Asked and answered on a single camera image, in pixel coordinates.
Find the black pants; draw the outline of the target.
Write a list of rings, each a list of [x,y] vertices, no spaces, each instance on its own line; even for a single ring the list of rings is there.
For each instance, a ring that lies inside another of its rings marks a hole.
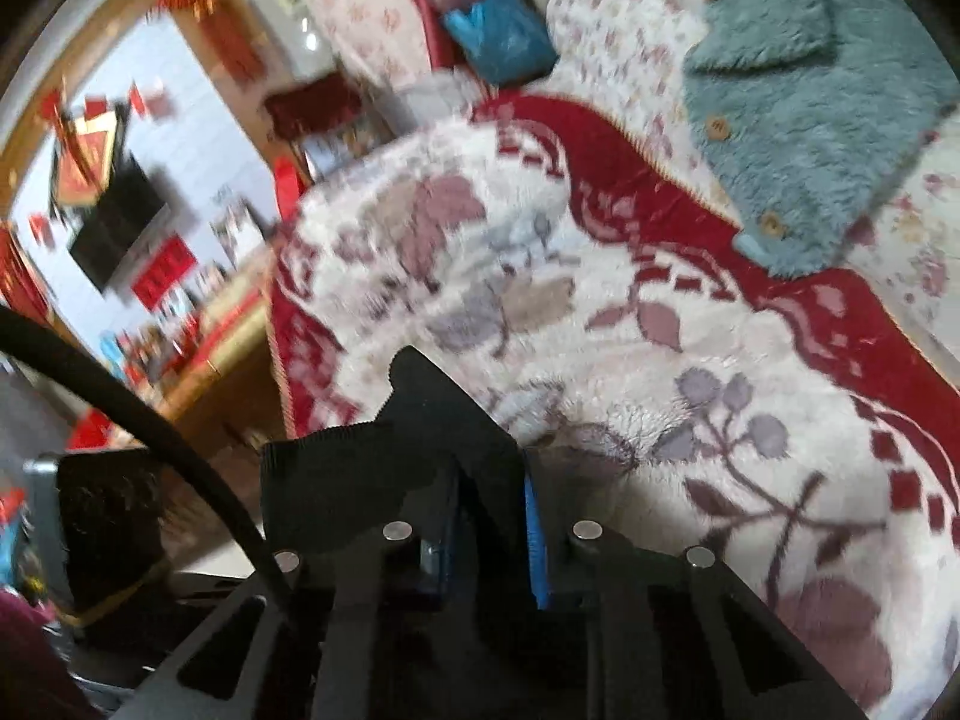
[[[466,483],[478,583],[497,595],[529,598],[523,450],[418,349],[398,351],[389,383],[373,421],[265,445],[260,507],[270,548],[343,548],[397,520],[407,494],[451,468]]]

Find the teal fleece jacket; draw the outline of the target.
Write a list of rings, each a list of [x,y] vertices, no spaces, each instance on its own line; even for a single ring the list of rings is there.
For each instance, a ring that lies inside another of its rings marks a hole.
[[[958,80],[903,0],[704,0],[683,59],[693,140],[773,277],[832,266],[900,181]]]

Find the floral bed sheet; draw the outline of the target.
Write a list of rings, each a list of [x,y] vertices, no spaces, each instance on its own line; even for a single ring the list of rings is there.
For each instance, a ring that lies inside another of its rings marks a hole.
[[[709,210],[737,213],[701,159],[683,107],[682,60],[703,39],[701,0],[550,0],[560,62],[551,91],[617,119],[644,153]],[[958,119],[929,135],[913,172],[853,234],[846,263],[896,312],[958,346]]]

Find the red white floral blanket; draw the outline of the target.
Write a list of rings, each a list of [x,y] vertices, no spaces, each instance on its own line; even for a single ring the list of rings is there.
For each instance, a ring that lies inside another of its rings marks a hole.
[[[275,263],[286,427],[413,346],[579,512],[704,543],[872,718],[958,668],[958,392],[851,271],[778,281],[607,117],[506,94],[314,188]]]

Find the black television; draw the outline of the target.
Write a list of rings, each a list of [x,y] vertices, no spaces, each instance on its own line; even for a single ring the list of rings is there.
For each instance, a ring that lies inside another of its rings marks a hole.
[[[102,293],[167,203],[135,158],[114,172],[98,203],[76,231],[68,253]]]

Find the blue plastic bag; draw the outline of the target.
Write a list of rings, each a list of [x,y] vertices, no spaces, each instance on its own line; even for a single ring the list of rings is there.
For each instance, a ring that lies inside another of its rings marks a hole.
[[[542,16],[524,0],[478,0],[441,16],[483,82],[517,85],[548,73],[558,60]]]

